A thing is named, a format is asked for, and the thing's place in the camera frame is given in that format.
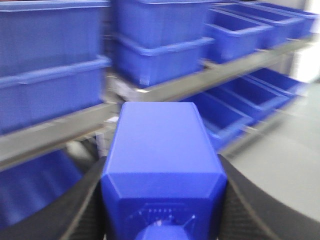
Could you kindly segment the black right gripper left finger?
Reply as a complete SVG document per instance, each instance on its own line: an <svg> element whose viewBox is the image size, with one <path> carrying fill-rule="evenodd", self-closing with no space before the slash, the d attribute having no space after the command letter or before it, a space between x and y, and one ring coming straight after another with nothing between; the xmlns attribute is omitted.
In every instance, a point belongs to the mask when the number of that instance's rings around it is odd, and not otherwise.
<svg viewBox="0 0 320 240"><path fill-rule="evenodd" d="M102 240L106 232L101 192L105 160L54 202L0 232L2 240Z"/></svg>

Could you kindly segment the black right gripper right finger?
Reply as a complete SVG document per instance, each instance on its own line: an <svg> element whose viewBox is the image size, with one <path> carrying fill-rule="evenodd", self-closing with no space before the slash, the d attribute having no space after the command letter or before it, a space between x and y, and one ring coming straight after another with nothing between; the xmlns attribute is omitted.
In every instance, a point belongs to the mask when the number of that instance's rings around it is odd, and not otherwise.
<svg viewBox="0 0 320 240"><path fill-rule="evenodd" d="M225 157L227 175L220 240L318 240L320 223L262 190Z"/></svg>

